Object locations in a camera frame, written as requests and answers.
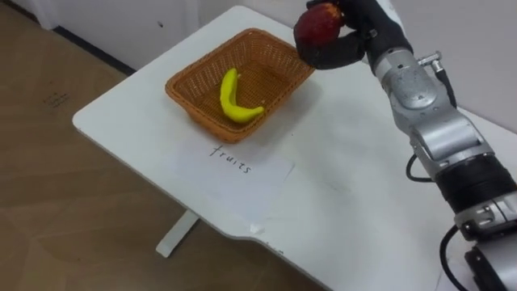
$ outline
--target table leg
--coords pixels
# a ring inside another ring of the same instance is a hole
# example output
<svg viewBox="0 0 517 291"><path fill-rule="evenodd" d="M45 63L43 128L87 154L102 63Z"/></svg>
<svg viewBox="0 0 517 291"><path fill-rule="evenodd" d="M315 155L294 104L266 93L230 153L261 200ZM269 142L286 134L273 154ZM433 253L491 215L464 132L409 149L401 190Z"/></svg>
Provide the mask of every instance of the table leg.
<svg viewBox="0 0 517 291"><path fill-rule="evenodd" d="M178 246L179 242L185 237L188 231L193 227L195 222L199 219L192 211L187 210L181 218L172 226L169 232L161 240L156 247L156 251L165 258L170 256L170 253Z"/></svg>

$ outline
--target robotic arm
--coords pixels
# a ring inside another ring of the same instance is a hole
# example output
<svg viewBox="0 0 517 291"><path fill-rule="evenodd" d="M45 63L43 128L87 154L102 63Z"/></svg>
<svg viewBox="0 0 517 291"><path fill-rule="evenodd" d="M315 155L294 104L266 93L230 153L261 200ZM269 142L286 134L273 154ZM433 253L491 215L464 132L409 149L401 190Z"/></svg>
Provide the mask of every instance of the robotic arm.
<svg viewBox="0 0 517 291"><path fill-rule="evenodd" d="M458 231L477 242L465 259L481 291L517 291L517 185L489 143L456 99L441 64L441 54L416 59L400 18L389 0L316 0L310 9L331 2L343 13L347 36L315 46L296 40L301 58L320 70L368 58L391 103L397 127L410 138L429 179L456 214L440 248L440 260L452 283L466 290L447 266L445 249ZM427 73L426 67L434 72Z"/></svg>

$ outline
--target white table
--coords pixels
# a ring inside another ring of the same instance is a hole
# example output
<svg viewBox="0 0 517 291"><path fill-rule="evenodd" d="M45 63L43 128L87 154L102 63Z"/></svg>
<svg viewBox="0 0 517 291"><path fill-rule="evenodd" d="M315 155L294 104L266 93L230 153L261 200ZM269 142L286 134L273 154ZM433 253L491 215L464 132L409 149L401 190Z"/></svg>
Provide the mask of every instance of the white table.
<svg viewBox="0 0 517 291"><path fill-rule="evenodd" d="M167 97L164 84L248 27L293 43L290 28L236 6L74 117L78 130L190 209L158 250L170 253L199 216L224 235L262 243L329 289L434 290L439 241L453 213L435 185L406 179L408 137L364 64L316 72L246 140L296 164L263 231L170 173L164 160L171 149L204 131ZM517 136L467 115L517 174ZM423 175L419 163L414 172ZM457 239L449 249L460 257L466 247Z"/></svg>

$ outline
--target basket rim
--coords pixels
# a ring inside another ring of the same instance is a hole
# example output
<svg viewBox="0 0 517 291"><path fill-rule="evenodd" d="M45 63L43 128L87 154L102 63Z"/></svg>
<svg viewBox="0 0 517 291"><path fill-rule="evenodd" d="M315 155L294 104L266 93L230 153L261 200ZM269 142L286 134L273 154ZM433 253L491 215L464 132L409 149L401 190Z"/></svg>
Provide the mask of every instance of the basket rim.
<svg viewBox="0 0 517 291"><path fill-rule="evenodd" d="M292 45L289 44L285 40L281 40L277 36L272 35L269 32L266 32L262 29L256 28L256 27L250 27L247 28L241 32L239 32L237 35L233 36L231 39L225 41L223 44L219 45L215 49L213 49L210 53L205 54L203 57L201 57L198 61L193 62L192 64L185 67L183 70L180 70L178 73L176 73L172 78L169 79L166 83L166 92L168 95L178 103L179 106L181 106L187 113L191 114L192 111L198 113L201 115L204 119L209 120L213 126L216 126L217 128L224 130L228 133L245 133L252 129L257 123L260 123L263 121L263 119L268 118L268 113L272 110L274 111L275 108L270 108L269 110L266 109L266 111L258 116L257 118L253 119L251 122L246 124L245 126L239 128L239 129L233 129L225 124L222 124L221 122L215 120L210 115L206 114L203 110L200 110L197 106L195 106L190 100L183 97L178 90L176 90L175 86L177 84L177 81L180 80L185 75L191 73L193 70L196 70L200 67L203 67L210 59L212 59L215 55L220 53L222 50L227 48L228 46L238 42L239 40L242 40L243 38L247 37L251 33L257 33L262 36L265 36L274 42L276 42L277 45L281 45L284 47L289 47L290 49L293 49ZM314 71L314 68L309 67L309 69L304 72L303 74L299 74L294 81L292 81L285 89L280 91L278 95L275 98L275 101L278 101L279 99L287 98L287 94L289 91L292 90L292 86L296 85L299 86L300 82L305 80L312 72Z"/></svg>

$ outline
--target paper sheet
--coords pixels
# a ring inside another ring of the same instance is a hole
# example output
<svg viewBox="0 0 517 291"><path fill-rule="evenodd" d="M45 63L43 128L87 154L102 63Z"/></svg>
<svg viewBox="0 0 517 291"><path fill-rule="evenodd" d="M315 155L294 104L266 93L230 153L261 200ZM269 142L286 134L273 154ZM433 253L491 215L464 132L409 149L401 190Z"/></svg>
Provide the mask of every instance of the paper sheet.
<svg viewBox="0 0 517 291"><path fill-rule="evenodd" d="M250 224L261 224L294 164L257 146L222 145L189 137L174 153L172 170L205 190Z"/></svg>

